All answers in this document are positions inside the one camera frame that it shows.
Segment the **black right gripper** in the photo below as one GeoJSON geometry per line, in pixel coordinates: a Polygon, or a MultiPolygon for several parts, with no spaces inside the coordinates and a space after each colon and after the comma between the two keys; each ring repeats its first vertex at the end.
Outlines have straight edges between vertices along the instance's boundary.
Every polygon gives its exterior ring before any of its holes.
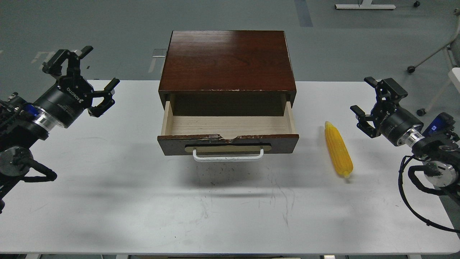
{"type": "Polygon", "coordinates": [[[383,135],[394,146],[404,144],[401,138],[411,128],[421,130],[424,123],[399,105],[408,93],[393,78],[377,81],[373,77],[365,77],[364,81],[374,88],[376,103],[372,109],[372,116],[366,115],[358,105],[350,107],[358,120],[358,129],[370,138],[383,135]]]}

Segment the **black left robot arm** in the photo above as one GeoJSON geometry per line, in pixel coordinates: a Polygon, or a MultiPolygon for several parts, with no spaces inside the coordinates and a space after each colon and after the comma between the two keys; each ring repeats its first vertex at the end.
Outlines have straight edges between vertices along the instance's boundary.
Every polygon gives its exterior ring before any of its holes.
{"type": "Polygon", "coordinates": [[[85,46],[80,52],[60,49],[44,62],[44,73],[55,83],[36,101],[28,102],[12,93],[1,101],[0,123],[0,196],[3,199],[18,182],[52,182],[57,174],[33,158],[30,148],[46,140],[55,127],[69,128],[87,110],[92,117],[102,116],[111,108],[114,88],[120,80],[113,78],[103,90],[96,91],[81,74],[81,61],[93,50],[85,46]]]}

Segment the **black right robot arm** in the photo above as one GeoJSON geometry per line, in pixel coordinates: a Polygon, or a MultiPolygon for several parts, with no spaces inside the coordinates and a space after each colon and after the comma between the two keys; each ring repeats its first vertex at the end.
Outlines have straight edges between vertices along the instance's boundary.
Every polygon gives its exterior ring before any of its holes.
{"type": "Polygon", "coordinates": [[[447,113],[440,113],[422,131],[424,124],[399,104],[408,93],[394,79],[377,81],[365,77],[364,81],[375,90],[376,103],[370,114],[358,105],[350,107],[358,120],[357,128],[370,138],[384,136],[394,146],[411,148],[412,155],[402,158],[398,171],[402,201],[427,226],[458,234],[458,229],[445,227],[417,213],[404,193],[404,171],[407,171],[409,179],[420,191],[447,196],[459,204],[459,136],[454,132],[455,120],[447,113]]]}

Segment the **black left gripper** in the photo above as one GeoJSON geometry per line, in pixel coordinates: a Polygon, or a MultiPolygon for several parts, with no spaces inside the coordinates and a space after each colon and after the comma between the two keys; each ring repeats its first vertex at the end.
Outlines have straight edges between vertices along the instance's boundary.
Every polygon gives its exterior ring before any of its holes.
{"type": "Polygon", "coordinates": [[[33,106],[51,115],[62,128],[69,128],[86,108],[90,116],[99,118],[115,103],[114,88],[120,83],[120,79],[113,78],[103,90],[94,91],[93,86],[81,76],[81,60],[93,49],[93,46],[85,46],[80,54],[68,49],[59,49],[51,59],[42,64],[42,71],[51,75],[57,82],[33,102],[33,106]],[[65,61],[66,74],[62,75],[65,61]],[[102,98],[102,101],[96,106],[91,106],[92,100],[88,98],[102,98]]]}

